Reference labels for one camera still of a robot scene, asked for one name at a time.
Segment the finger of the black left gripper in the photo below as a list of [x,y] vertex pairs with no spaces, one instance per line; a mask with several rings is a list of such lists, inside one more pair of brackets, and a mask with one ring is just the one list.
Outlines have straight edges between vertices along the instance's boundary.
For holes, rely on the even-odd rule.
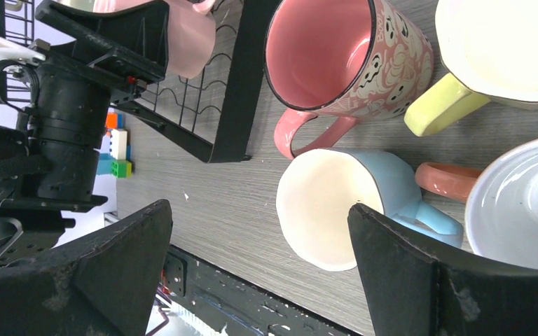
[[167,24],[170,7],[165,1],[149,1],[114,13],[95,13],[42,1],[35,18],[73,38],[60,47],[76,60],[88,63],[116,47],[128,50],[165,70]]

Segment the large pink mug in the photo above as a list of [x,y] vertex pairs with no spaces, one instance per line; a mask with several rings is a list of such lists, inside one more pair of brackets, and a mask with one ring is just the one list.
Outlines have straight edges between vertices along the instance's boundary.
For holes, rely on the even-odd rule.
[[405,113],[433,71],[429,39],[388,1],[282,1],[265,36],[265,76],[286,106],[274,143],[298,156],[295,134],[323,115],[335,121],[307,149],[331,147],[360,122]]

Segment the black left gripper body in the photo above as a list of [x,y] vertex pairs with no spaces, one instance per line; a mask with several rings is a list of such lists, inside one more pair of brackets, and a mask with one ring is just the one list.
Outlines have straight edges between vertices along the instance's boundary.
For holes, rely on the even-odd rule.
[[36,68],[38,73],[95,85],[110,93],[114,104],[141,97],[149,85],[165,78],[167,66],[167,49],[159,47],[132,50],[119,43],[104,47],[79,40],[51,45],[39,39],[30,50],[46,56]]

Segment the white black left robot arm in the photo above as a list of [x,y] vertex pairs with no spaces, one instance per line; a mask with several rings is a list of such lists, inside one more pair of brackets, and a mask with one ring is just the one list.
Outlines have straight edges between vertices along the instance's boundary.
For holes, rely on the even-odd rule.
[[63,211],[106,202],[92,190],[109,107],[139,98],[167,68],[164,1],[115,13],[43,1],[34,13],[73,41],[0,56],[0,102],[8,75],[29,86],[15,128],[0,126],[0,267],[56,245],[75,224]]

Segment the small pink cup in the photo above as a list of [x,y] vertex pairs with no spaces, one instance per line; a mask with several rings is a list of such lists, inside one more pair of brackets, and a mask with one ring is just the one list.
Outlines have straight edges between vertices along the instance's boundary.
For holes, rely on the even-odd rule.
[[424,162],[415,181],[466,204],[465,230],[476,255],[538,269],[538,139],[515,147],[483,171]]

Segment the pink cup rack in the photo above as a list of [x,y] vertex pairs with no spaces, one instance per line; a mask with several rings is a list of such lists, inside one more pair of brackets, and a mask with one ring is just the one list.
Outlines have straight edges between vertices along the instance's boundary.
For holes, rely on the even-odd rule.
[[[95,13],[114,13],[149,1],[58,1],[66,6]],[[165,1],[170,7],[167,24],[165,75],[196,77],[206,66],[216,43],[213,1]]]

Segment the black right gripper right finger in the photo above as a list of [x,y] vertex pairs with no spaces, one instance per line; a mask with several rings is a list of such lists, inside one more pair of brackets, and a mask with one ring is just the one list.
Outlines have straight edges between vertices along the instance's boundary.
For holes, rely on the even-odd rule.
[[347,222],[377,335],[538,335],[538,269],[455,248],[360,203]]

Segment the light blue cup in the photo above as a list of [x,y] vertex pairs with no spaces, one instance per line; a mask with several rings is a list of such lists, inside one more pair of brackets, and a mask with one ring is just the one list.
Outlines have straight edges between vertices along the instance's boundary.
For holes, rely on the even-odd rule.
[[342,272],[357,266],[347,216],[362,203],[414,231],[461,247],[464,228],[426,203],[413,168],[381,150],[320,148],[294,158],[277,187],[282,233],[308,263]]

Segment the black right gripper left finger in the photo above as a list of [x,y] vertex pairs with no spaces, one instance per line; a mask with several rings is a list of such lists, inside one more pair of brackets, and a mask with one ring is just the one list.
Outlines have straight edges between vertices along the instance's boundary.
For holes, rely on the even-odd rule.
[[160,199],[0,267],[0,335],[144,335],[171,234]]

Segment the light green mug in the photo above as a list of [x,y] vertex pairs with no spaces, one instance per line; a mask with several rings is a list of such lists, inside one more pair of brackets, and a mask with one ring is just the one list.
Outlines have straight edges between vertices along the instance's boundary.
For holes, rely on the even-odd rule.
[[538,109],[538,1],[440,1],[447,74],[408,108],[414,135],[436,134],[491,101]]

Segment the black wire dish rack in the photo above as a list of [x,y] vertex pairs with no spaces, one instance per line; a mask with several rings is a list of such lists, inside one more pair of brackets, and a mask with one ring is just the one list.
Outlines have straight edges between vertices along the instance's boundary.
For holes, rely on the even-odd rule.
[[193,79],[170,76],[122,104],[100,87],[22,69],[30,81],[22,110],[29,130],[9,132],[12,147],[27,147],[29,161],[83,167],[95,163],[104,132],[104,104],[113,104],[206,163],[248,160],[247,145],[263,82],[263,40],[276,1],[221,2],[214,13],[240,11],[238,25],[219,22],[212,56]]

